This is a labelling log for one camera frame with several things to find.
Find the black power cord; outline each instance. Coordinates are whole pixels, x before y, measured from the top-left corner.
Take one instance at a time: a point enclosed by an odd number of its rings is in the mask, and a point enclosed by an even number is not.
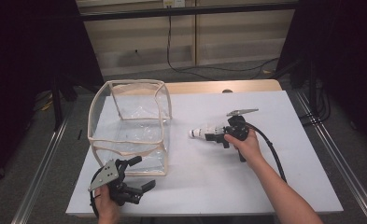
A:
[[[326,92],[323,86],[317,88],[317,91],[318,91],[317,111],[310,111],[307,114],[299,116],[299,119],[313,119],[309,122],[302,123],[304,127],[324,122],[331,115],[332,107],[329,94]]]
[[[285,173],[283,172],[281,161],[279,160],[278,154],[275,151],[273,143],[267,138],[267,136],[265,136],[265,134],[262,131],[260,131],[260,129],[256,128],[256,126],[254,126],[253,124],[250,124],[246,121],[238,121],[238,122],[245,124],[249,129],[252,129],[255,132],[257,132],[259,135],[261,135],[261,137],[264,139],[265,143],[267,143],[267,146],[270,148],[271,152],[273,153],[273,156],[276,162],[276,166],[278,167],[279,175],[286,183],[288,183],[285,177]]]
[[[166,61],[168,62],[169,67],[172,70],[174,70],[175,72],[195,75],[197,77],[201,77],[201,78],[208,79],[208,80],[211,80],[211,81],[217,81],[214,78],[205,77],[205,76],[202,76],[202,75],[197,74],[197,73],[189,72],[188,70],[195,68],[195,69],[216,69],[216,70],[228,71],[228,72],[246,72],[246,71],[259,69],[259,72],[255,76],[249,78],[249,79],[254,79],[254,78],[258,77],[261,74],[261,70],[266,64],[274,62],[274,61],[279,59],[279,58],[273,58],[269,61],[266,61],[266,62],[262,63],[261,65],[251,67],[251,68],[244,68],[244,69],[228,69],[228,68],[221,68],[221,67],[214,67],[214,66],[198,66],[198,67],[197,66],[192,66],[192,67],[187,67],[187,68],[175,68],[174,66],[171,65],[170,57],[169,57],[170,56],[170,48],[171,48],[171,39],[172,39],[172,17],[169,17],[168,19],[169,19],[169,31],[168,31],[168,44],[167,44],[167,47],[166,47]]]
[[[312,46],[318,46],[319,44],[321,44],[321,42],[326,43],[330,40],[331,35],[332,35],[332,31],[333,31],[334,26],[335,26],[335,23],[338,20],[338,16],[339,16],[339,13],[341,11],[342,4],[343,4],[343,1],[339,0],[338,3],[335,6],[334,15],[332,15],[331,18],[328,18],[324,21],[324,23],[330,24],[330,28],[328,30],[322,30],[318,34],[318,37],[316,38],[316,40],[311,44]],[[324,50],[325,50],[324,46],[326,46],[326,45],[324,44],[323,47],[321,47],[318,55],[321,55],[321,53],[324,52]],[[321,102],[321,109],[320,110],[318,109],[318,106],[317,106],[318,111],[311,111],[308,114],[299,117],[300,119],[314,117],[314,120],[311,120],[310,122],[303,123],[304,127],[321,123],[321,122],[327,120],[330,117],[332,109],[331,109],[329,94],[326,91],[324,91],[323,87],[320,88],[319,99],[317,100],[317,102],[319,102],[319,101]]]

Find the forearm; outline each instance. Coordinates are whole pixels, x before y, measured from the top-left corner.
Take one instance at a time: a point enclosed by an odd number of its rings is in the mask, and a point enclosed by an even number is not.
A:
[[[112,218],[101,218],[99,217],[98,224],[118,224],[119,218],[112,217]]]
[[[253,161],[250,166],[282,223],[322,223],[312,207],[279,177],[264,158]]]

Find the table surface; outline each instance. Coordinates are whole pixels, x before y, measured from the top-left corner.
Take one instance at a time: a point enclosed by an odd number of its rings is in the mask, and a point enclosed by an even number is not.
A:
[[[279,158],[289,184],[317,212],[342,211],[288,96],[276,80],[167,83],[166,86],[171,93],[174,110],[169,173],[167,176],[126,178],[127,183],[146,183],[156,179],[157,186],[145,194],[139,205],[125,204],[121,208],[125,216],[234,216],[274,212],[257,177],[244,163],[239,162],[234,150],[202,140],[189,140],[188,136],[177,134],[197,128],[193,126],[200,124],[200,120],[226,119],[226,113],[215,115],[214,110],[209,108],[209,105],[218,106],[220,103],[226,112],[238,109],[238,103],[243,107],[258,106],[261,112],[253,113],[250,119],[261,121],[257,122],[261,123],[261,130],[279,149]],[[231,90],[234,94],[205,94],[224,90]],[[196,114],[196,106],[202,113]],[[190,112],[196,114],[195,118],[190,116]],[[275,166],[265,142],[260,140],[260,144],[264,158]],[[89,150],[67,214],[93,217],[92,209],[87,204],[87,187],[93,170],[98,167]]]

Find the aluminum rail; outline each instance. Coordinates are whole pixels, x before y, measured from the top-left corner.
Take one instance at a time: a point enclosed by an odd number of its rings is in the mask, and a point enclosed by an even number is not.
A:
[[[299,1],[266,3],[266,4],[245,4],[233,6],[215,6],[215,7],[173,7],[173,8],[154,8],[130,11],[96,12],[81,13],[80,15],[55,15],[48,17],[38,17],[31,21],[107,21],[150,17],[169,17],[169,16],[187,16],[201,14],[251,12],[251,11],[275,11],[289,10],[298,7],[313,7],[317,4],[299,4]]]
[[[310,113],[311,109],[308,105],[309,101],[306,98],[305,94],[302,92],[296,92],[296,94],[297,94],[296,96],[299,102],[301,103],[304,111],[306,113]],[[364,186],[360,183],[358,178],[353,173],[352,169],[348,165],[346,159],[344,158],[338,146],[335,145],[334,141],[332,140],[332,137],[329,135],[323,123],[319,122],[318,118],[315,118],[313,116],[311,116],[310,119],[311,119],[311,122],[316,122],[315,124],[313,124],[313,127],[317,131],[325,148],[327,148],[328,152],[330,153],[334,161],[334,164],[337,166],[343,179],[346,181],[346,184],[348,185],[353,196],[357,200],[361,210],[363,211],[364,215],[367,217],[367,190],[364,188]]]
[[[72,114],[73,107],[74,103],[68,104],[65,110],[66,116],[62,124],[60,125],[59,129],[52,135],[46,153],[43,157],[43,160],[40,162],[37,171],[35,173],[35,176],[32,179],[31,185],[29,186],[29,189],[26,191],[25,196],[21,201],[20,207],[18,208],[13,220],[11,221],[11,224],[24,224],[28,221],[32,209],[35,205],[37,196],[41,190],[41,186],[44,180],[46,179],[46,175],[47,172],[49,171],[52,159],[55,155],[55,152],[58,149],[58,145],[61,142],[62,137],[64,136],[64,130],[66,128],[67,121],[69,120]]]

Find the clear plastic container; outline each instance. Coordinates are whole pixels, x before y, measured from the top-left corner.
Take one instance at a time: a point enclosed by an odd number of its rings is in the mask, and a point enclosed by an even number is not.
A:
[[[162,81],[108,81],[90,108],[93,156],[100,166],[142,156],[141,162],[127,168],[127,175],[166,175],[171,119],[171,100]]]

